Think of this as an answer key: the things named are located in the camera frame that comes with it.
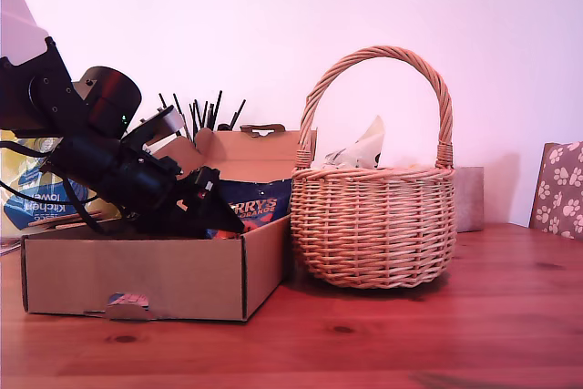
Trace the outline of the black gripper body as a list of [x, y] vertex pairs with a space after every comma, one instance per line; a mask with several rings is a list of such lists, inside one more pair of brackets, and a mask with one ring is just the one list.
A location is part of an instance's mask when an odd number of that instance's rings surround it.
[[104, 153], [103, 166], [103, 199], [118, 207], [136, 230], [179, 229], [181, 213], [170, 204], [179, 173], [173, 159], [113, 149]]

